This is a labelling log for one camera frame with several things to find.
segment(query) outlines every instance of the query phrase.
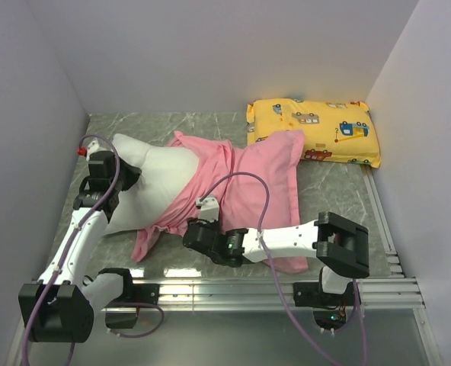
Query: black bracket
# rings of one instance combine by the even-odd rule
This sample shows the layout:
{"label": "black bracket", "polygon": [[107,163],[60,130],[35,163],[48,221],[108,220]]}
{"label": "black bracket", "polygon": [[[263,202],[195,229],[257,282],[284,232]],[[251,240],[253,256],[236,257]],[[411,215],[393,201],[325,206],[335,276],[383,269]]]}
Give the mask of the black bracket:
{"label": "black bracket", "polygon": [[[73,201],[73,210],[81,207],[93,207],[109,189],[116,174],[116,159],[111,151],[97,151],[88,157],[89,176],[80,184],[78,196]],[[97,208],[102,210],[110,222],[112,214],[119,204],[119,193],[130,189],[141,176],[141,169],[127,164],[120,158],[120,170],[117,183],[107,200]]]}
{"label": "black bracket", "polygon": [[[369,276],[366,227],[332,212],[319,213],[314,224],[318,227],[318,239],[313,243],[318,259],[342,277]],[[334,234],[334,242],[329,242]]]}
{"label": "black bracket", "polygon": [[188,219],[183,245],[206,255],[216,265],[237,268],[251,263],[242,256],[242,241],[247,233],[247,229],[235,229],[222,234],[219,221],[210,223],[201,219]]}
{"label": "black bracket", "polygon": [[[25,284],[19,291],[19,306],[27,326],[45,284]],[[94,311],[74,284],[51,286],[37,313],[29,340],[32,342],[83,343],[94,325]]]}
{"label": "black bracket", "polygon": [[[150,303],[158,304],[159,284],[133,284],[131,295],[125,299],[116,299],[109,303],[107,308],[126,307],[126,303]],[[132,329],[137,323],[139,311],[135,306],[128,306],[134,311],[114,312],[107,310],[105,313],[105,325],[108,329]]]}
{"label": "black bracket", "polygon": [[321,290],[318,282],[295,282],[293,284],[293,301],[295,307],[314,307],[331,310],[345,304],[354,305],[354,287],[350,282],[342,295],[328,294]]}

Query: gray wall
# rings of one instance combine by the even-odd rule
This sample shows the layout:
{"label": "gray wall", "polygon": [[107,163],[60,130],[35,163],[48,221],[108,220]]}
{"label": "gray wall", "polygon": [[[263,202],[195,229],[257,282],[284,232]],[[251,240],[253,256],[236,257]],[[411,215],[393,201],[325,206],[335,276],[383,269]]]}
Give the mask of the gray wall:
{"label": "gray wall", "polygon": [[43,269],[86,115],[24,0],[0,1],[0,364]]}
{"label": "gray wall", "polygon": [[368,97],[375,180],[404,269],[451,365],[451,0],[421,0]]}
{"label": "gray wall", "polygon": [[87,111],[363,100],[417,0],[27,0]]}

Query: marble floor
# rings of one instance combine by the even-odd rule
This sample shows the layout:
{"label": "marble floor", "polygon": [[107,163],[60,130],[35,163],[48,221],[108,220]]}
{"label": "marble floor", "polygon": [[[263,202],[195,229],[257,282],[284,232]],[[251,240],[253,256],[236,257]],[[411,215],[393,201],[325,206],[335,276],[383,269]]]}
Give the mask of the marble floor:
{"label": "marble floor", "polygon": [[[185,134],[211,140],[230,140],[234,146],[246,146],[245,113],[138,113],[92,114],[89,133],[112,137],[123,133],[148,143],[164,146],[179,130]],[[87,175],[84,159],[75,167],[69,194],[53,243],[50,258],[61,243],[72,213],[72,202],[81,180]],[[361,167],[357,164],[301,161],[297,169],[300,220],[315,220],[319,211],[333,211],[369,229],[369,262],[371,277],[390,275],[379,228],[369,201]],[[88,275],[95,276],[106,267],[131,268],[133,276],[146,278],[234,278],[271,276],[262,263],[228,268],[214,265],[207,257],[181,245],[181,237],[162,234],[146,258],[135,263],[133,251],[136,232],[118,233],[101,240],[88,265]],[[309,259],[309,270],[298,278],[317,278],[323,264]]]}

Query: pillowcase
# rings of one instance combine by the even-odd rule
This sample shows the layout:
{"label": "pillowcase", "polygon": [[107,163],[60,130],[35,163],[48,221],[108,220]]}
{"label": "pillowcase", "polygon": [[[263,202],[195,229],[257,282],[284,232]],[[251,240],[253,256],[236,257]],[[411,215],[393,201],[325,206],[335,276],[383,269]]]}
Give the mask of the pillowcase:
{"label": "pillowcase", "polygon": [[248,105],[248,145],[274,131],[305,134],[302,159],[352,162],[378,168],[381,162],[369,108],[363,102],[331,103],[278,98]]}
{"label": "pillowcase", "polygon": [[153,146],[119,133],[112,143],[123,160],[142,172],[131,189],[119,193],[104,234],[149,227],[195,175],[198,158],[184,147]]}
{"label": "pillowcase", "polygon": [[[152,248],[159,233],[179,234],[187,230],[187,218],[198,217],[195,200],[202,197],[214,183],[231,172],[251,172],[262,177],[270,190],[270,204],[263,222],[263,229],[275,229],[300,224],[299,202],[296,184],[296,165],[302,154],[302,131],[272,133],[258,144],[239,149],[230,141],[211,141],[175,132],[169,144],[174,149],[187,148],[198,156],[197,173],[170,207],[149,228],[138,232],[132,259],[140,261]],[[264,206],[262,184],[245,176],[224,181],[212,193],[220,204],[222,230],[255,228]],[[275,258],[275,268],[288,273],[305,271],[307,260]]]}

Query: pink garment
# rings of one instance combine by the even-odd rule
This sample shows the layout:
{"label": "pink garment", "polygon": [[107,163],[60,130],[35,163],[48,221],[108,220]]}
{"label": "pink garment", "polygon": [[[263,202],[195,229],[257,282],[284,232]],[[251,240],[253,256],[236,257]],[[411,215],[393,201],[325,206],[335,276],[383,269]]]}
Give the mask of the pink garment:
{"label": "pink garment", "polygon": [[[264,229],[300,224],[296,184],[296,166],[302,155],[305,135],[302,131],[272,133],[265,141],[245,149],[230,141],[205,140],[174,133],[169,146],[184,146],[199,158],[197,173],[170,207],[151,227],[139,230],[132,259],[140,261],[158,240],[159,233],[183,236],[187,218],[198,217],[195,200],[202,197],[220,178],[232,172],[251,172],[262,177],[270,190],[270,204],[263,222]],[[264,206],[264,188],[247,176],[235,176],[220,184],[213,195],[220,204],[222,230],[257,227]],[[308,268],[305,257],[276,258],[275,268],[299,273]]]}

